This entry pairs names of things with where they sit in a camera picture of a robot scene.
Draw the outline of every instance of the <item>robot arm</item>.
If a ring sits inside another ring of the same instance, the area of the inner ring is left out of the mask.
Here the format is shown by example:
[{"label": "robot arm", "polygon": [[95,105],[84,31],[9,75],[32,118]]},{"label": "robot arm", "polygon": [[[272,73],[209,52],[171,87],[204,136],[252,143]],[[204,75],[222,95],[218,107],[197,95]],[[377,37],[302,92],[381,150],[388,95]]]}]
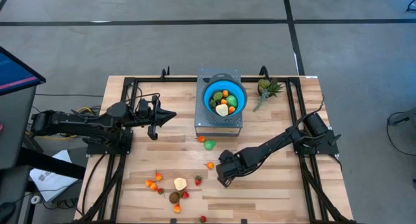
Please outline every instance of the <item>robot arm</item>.
[{"label": "robot arm", "polygon": [[123,141],[126,128],[149,125],[148,136],[157,140],[156,126],[162,126],[176,116],[175,112],[161,109],[159,98],[154,95],[151,101],[141,99],[138,110],[132,110],[124,102],[110,106],[100,116],[71,114],[47,110],[32,115],[31,136],[48,136],[58,133],[87,136],[83,140],[90,144],[118,145]]}]

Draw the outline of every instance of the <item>gray metal box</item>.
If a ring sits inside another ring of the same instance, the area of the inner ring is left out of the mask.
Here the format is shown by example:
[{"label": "gray metal box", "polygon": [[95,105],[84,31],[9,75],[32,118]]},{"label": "gray metal box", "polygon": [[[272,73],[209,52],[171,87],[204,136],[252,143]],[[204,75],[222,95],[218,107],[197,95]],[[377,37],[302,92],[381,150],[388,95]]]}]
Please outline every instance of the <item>gray metal box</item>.
[{"label": "gray metal box", "polygon": [[199,69],[196,85],[195,132],[197,136],[238,136],[242,129],[242,111],[233,116],[229,122],[219,121],[218,114],[207,110],[203,104],[203,90],[209,79],[216,74],[226,73],[237,82],[241,82],[240,71],[237,69]]}]

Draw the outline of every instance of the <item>gray floor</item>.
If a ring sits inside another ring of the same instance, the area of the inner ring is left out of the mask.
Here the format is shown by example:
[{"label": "gray floor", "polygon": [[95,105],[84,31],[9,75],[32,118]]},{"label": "gray floor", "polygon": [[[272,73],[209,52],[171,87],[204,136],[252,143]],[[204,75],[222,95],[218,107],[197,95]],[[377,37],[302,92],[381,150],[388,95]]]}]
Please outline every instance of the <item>gray floor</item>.
[{"label": "gray floor", "polygon": [[[416,18],[411,0],[291,0],[295,19]],[[283,0],[8,0],[0,21],[285,19]],[[362,223],[414,223],[416,159],[395,151],[387,116],[416,106],[416,24],[296,25],[306,75],[318,75],[339,143],[353,215]],[[196,74],[238,68],[296,75],[287,25],[0,27],[0,45],[39,71],[38,93],[102,95],[108,75]],[[101,98],[39,97],[40,110],[69,111]],[[407,123],[391,128],[416,153]],[[80,141],[39,140],[47,151]],[[34,223],[70,221],[74,210],[36,207]]]}]

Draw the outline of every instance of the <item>potted plant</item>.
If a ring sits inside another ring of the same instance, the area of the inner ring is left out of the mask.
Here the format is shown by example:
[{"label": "potted plant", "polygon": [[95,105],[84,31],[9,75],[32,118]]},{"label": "potted plant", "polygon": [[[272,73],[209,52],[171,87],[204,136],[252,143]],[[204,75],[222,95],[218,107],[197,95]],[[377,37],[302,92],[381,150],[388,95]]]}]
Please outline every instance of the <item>potted plant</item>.
[{"label": "potted plant", "polygon": [[280,93],[281,91],[281,84],[279,84],[277,79],[272,79],[270,82],[268,79],[261,79],[258,82],[257,85],[257,91],[259,92],[260,98],[257,103],[257,106],[255,106],[253,112],[258,110],[261,105],[264,104],[266,99],[268,99],[271,96],[277,97],[277,93]]}]

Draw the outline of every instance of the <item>orange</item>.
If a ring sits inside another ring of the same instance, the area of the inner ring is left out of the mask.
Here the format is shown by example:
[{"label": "orange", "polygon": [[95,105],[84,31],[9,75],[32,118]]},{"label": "orange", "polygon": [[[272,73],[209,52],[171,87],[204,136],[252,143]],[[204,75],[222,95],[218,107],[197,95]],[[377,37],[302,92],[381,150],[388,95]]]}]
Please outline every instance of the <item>orange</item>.
[{"label": "orange", "polygon": [[234,106],[230,106],[228,108],[228,114],[232,114],[232,113],[234,113],[234,111],[235,111],[235,107]]}]

